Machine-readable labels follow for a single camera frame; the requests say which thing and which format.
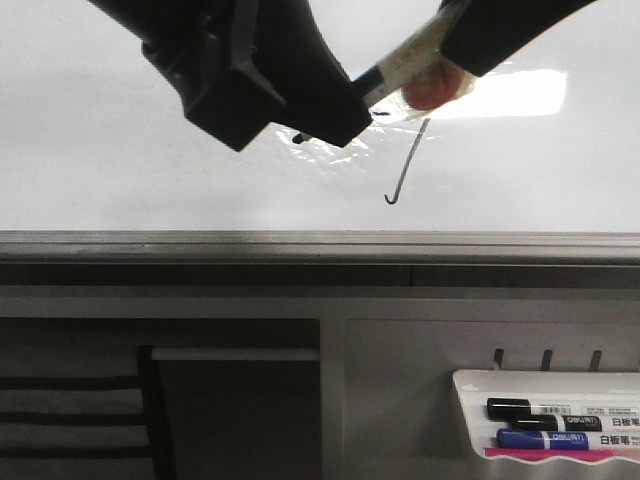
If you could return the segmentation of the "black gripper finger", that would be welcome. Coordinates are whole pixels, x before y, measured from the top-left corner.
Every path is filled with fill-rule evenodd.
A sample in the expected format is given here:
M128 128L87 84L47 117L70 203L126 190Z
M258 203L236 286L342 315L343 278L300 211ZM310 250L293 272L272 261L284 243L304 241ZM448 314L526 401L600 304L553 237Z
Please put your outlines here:
M440 44L440 52L457 66L481 77L590 3L590 0L462 1Z

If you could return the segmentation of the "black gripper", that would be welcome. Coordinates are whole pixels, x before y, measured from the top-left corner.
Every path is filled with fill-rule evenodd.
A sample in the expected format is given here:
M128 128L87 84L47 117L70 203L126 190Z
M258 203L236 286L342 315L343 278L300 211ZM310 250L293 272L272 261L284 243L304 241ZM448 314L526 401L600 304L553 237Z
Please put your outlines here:
M277 123L338 147L371 123L307 1L92 4L142 41L186 119L236 152L283 109Z

